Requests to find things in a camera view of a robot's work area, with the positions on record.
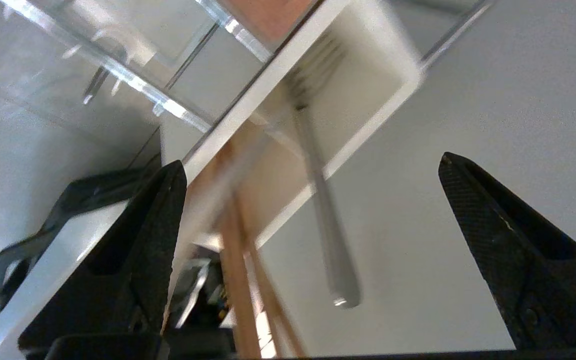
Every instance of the wooden surface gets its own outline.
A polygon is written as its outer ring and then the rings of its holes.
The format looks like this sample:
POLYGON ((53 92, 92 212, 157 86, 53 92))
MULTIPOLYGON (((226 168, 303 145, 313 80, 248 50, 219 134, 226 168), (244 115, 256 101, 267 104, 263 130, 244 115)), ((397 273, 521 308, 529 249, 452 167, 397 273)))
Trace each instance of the wooden surface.
POLYGON ((276 48, 316 1, 221 0, 221 3, 264 45, 276 48))
MULTIPOLYGON (((246 121, 229 141, 234 153, 243 153, 262 133, 246 121)), ((304 158, 272 139, 238 187, 247 236, 256 239, 307 184, 304 158)))
MULTIPOLYGON (((219 159, 226 163, 231 160, 228 145, 222 149, 219 159)), ((233 198, 224 201, 228 201, 228 204, 221 217, 221 263, 228 301, 235 312, 235 347, 240 359, 261 359, 257 322, 244 261, 242 219, 233 198)))
POLYGON ((270 332, 272 333, 272 340, 274 341, 274 348, 276 349, 277 356, 279 358, 284 358, 286 355, 283 351, 281 342, 282 337, 279 332, 279 326, 281 326, 286 336, 286 340, 288 341, 290 348, 292 348, 292 355, 300 359, 306 358, 306 350, 304 349, 302 340, 297 335, 297 331, 295 331, 292 322, 284 310, 284 306, 275 292, 275 287, 268 278, 268 273, 259 257, 259 252, 254 244, 254 239, 251 238, 247 248, 254 266, 254 275, 256 276, 259 291, 261 292, 263 307, 267 314, 268 324, 270 326, 270 332))

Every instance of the white wall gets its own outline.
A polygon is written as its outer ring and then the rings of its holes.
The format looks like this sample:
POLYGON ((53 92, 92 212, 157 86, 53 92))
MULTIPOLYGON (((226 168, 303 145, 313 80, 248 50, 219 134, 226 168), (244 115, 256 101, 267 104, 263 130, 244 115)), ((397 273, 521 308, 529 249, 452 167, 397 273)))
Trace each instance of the white wall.
POLYGON ((311 202, 263 246, 311 355, 513 347, 441 189, 445 151, 576 240, 576 0, 498 0, 333 176, 361 306, 332 306, 311 202))

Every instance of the wooden stick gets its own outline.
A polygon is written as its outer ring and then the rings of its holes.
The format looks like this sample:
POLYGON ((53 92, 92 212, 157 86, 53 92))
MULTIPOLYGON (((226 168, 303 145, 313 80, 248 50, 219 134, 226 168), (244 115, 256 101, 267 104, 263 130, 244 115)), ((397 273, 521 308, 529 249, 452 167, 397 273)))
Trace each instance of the wooden stick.
MULTIPOLYGON (((235 205, 235 207, 238 210, 242 209, 242 205, 241 205, 241 201, 240 201, 240 197, 239 197, 240 191, 236 191, 234 198, 233 198, 233 203, 235 205)), ((259 272, 262 271, 263 269, 261 268, 261 263, 259 262, 259 255, 257 252, 257 248, 254 246, 254 244, 251 245, 251 243, 254 243, 254 239, 250 239, 250 236, 248 235, 248 224, 246 223, 245 219, 242 217, 242 213, 238 212, 237 213, 237 218, 239 221, 239 224, 242 228, 242 246, 245 252, 249 252, 250 258, 252 259, 252 265, 253 265, 253 270, 254 270, 254 276, 256 277, 256 282, 259 288, 259 294, 261 294, 261 301, 263 303, 263 308, 265 309, 266 312, 266 319, 268 320, 268 328, 270 329, 270 336, 272 337, 273 343, 274 343, 274 350, 276 352, 276 355, 279 358, 286 358, 286 353, 284 351, 284 348, 281 344, 281 339, 280 339, 280 333, 279 333, 279 328, 277 327, 277 321, 279 319, 279 310, 277 309, 277 307, 275 306, 275 304, 272 302, 272 294, 271 292, 273 291, 272 288, 268 288, 268 285, 266 282, 262 282, 260 280, 260 275, 259 272)))
MULTIPOLYGON (((297 336, 297 332, 293 328, 290 319, 288 319, 288 315, 286 315, 284 307, 279 301, 277 293, 275 292, 275 289, 268 278, 266 269, 264 268, 264 265, 259 258, 259 252, 256 246, 249 246, 248 250, 250 251, 250 258, 252 259, 254 266, 254 275, 256 276, 257 282, 259 284, 263 305, 265 306, 268 314, 268 322, 278 322, 286 334, 288 343, 294 352, 293 354, 297 358, 306 358, 306 351, 304 350, 304 346, 302 346, 302 342, 299 336, 297 336)), ((274 336, 275 335, 273 334, 273 339, 276 339, 274 343, 278 344, 279 338, 274 336)))
POLYGON ((240 359, 261 359, 257 322, 243 257, 242 232, 236 218, 235 206, 227 206, 223 216, 221 262, 228 300, 235 312, 235 346, 240 359))

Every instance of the fork handle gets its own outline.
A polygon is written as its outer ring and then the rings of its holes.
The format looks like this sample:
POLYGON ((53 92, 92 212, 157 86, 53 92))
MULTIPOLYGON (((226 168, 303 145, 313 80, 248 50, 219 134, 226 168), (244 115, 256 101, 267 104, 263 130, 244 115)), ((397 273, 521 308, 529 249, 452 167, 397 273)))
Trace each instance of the fork handle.
POLYGON ((330 188, 326 178, 324 178, 322 152, 314 136, 310 111, 307 106, 301 106, 297 109, 295 128, 304 150, 308 175, 315 185, 313 200, 321 237, 326 278, 333 304, 339 308, 352 309, 361 303, 361 289, 330 188))

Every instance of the gray wall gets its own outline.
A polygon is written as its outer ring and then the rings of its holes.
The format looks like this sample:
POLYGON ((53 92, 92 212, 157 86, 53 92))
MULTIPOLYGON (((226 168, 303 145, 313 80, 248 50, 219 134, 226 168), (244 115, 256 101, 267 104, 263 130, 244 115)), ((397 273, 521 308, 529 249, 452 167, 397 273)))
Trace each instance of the gray wall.
MULTIPOLYGON (((412 23, 414 39, 440 27, 412 23)), ((311 355, 513 347, 441 189, 444 151, 576 240, 576 0, 498 0, 333 176, 361 306, 331 305, 311 202, 263 246, 311 355)))

